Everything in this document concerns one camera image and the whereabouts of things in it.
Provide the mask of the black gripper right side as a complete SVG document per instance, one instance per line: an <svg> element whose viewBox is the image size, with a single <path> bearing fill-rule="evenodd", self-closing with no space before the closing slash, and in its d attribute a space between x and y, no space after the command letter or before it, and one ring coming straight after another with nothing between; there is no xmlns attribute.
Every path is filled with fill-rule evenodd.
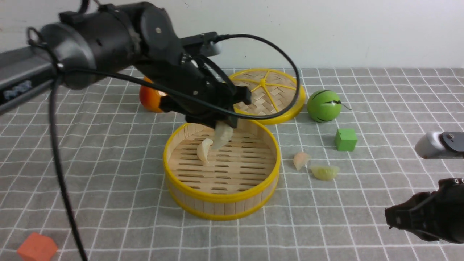
<svg viewBox="0 0 464 261"><path fill-rule="evenodd" d="M389 228L406 230L423 241L464 242L463 178L439 180L434 192L419 192L385 209Z"/></svg>

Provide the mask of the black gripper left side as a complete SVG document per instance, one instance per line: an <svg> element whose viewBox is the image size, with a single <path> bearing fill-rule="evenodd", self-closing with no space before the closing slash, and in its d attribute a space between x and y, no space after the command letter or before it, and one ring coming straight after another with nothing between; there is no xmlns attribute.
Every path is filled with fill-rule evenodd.
<svg viewBox="0 0 464 261"><path fill-rule="evenodd" d="M169 91L181 92L222 109L234 109L234 106L239 103L250 105L252 97L250 89L247 86L218 81L208 68L205 59L202 55L194 58L181 55L177 64L173 65L166 61L143 58L136 63L136 69L154 84L164 86ZM209 108L204 112L186 109L185 113L187 123L201 124L210 128L216 128L217 123L223 123L232 128L238 126L237 117Z"/></svg>

